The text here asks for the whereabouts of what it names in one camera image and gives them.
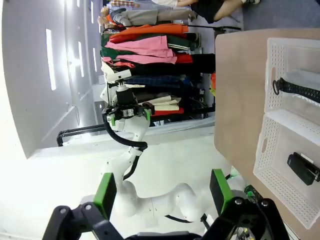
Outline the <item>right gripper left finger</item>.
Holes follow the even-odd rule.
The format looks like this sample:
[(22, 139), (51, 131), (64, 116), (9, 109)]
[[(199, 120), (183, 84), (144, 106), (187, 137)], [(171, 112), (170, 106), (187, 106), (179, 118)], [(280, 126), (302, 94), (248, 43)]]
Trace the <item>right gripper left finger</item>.
[(92, 233), (97, 240), (122, 240), (123, 237), (110, 221), (117, 194), (114, 175), (104, 173), (93, 201), (71, 209), (57, 206), (49, 219), (44, 240), (78, 240), (83, 233)]

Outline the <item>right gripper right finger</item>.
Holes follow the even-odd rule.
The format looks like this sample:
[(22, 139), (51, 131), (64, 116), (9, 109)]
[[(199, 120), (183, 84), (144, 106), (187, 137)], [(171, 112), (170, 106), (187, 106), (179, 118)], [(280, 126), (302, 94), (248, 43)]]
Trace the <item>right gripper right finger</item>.
[(211, 171), (209, 189), (218, 217), (203, 235), (203, 240), (288, 240), (290, 238), (276, 204), (270, 198), (251, 201), (235, 196), (221, 169)]

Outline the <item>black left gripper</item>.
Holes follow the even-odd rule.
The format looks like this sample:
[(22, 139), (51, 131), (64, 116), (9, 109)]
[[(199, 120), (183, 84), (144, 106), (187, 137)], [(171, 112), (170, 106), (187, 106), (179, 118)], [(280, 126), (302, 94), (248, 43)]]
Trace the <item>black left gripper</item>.
[(121, 105), (116, 107), (106, 107), (102, 110), (102, 117), (105, 123), (116, 125), (116, 120), (130, 119), (132, 117), (144, 117), (151, 121), (151, 107), (149, 105)]

